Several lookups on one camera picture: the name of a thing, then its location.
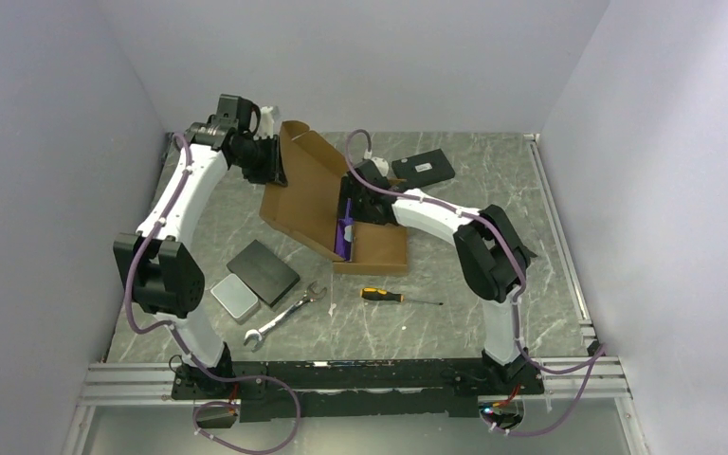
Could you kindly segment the purple long product box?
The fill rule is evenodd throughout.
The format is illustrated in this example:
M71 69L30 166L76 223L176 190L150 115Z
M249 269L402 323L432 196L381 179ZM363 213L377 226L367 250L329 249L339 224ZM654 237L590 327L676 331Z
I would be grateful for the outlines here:
M350 198L342 198L339 200L334 252L345 262L349 262L352 259L354 242L353 228L355 220L351 215L351 208L352 200Z

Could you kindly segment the brown cardboard express box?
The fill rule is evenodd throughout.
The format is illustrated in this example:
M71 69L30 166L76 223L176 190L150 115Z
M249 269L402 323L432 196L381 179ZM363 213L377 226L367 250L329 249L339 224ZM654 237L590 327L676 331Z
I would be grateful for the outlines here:
M341 152L298 120L282 123L280 146L287 185L264 187L260 217L329 260L337 274L406 276L409 233L404 227L356 221L352 259L335 253L340 183L348 172Z

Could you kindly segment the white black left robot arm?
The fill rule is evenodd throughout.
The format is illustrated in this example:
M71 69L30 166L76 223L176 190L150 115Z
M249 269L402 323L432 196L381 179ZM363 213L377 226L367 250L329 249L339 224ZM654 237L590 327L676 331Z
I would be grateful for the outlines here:
M201 306L205 275L190 252L193 234L232 167L251 184L287 185L278 116L276 106L221 95L206 121L173 134L179 157L172 177L144 221L113 243L130 329L138 335L168 331L188 371L199 371L197 386L212 398L232 390L235 373L229 347Z

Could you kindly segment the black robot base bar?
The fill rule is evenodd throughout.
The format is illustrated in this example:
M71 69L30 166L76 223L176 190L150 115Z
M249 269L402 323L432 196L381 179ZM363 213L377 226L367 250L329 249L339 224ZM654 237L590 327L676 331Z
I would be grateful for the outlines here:
M304 417L346 417L445 413L471 417L490 397L541 395L540 372L523 360L517 368L493 368L485 357L320 361L233 361L216 375L194 367L174 369L175 401L240 401L244 423Z

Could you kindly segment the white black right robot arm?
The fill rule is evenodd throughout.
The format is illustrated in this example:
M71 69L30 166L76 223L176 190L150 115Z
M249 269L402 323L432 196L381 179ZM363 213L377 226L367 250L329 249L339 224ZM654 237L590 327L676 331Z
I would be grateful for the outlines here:
M535 254L502 208L465 208L419 189L403 189L366 160L341 177L337 212L357 222L418 229L453 245L467 286L482 302L485 383L496 393L519 383L527 355L519 304Z

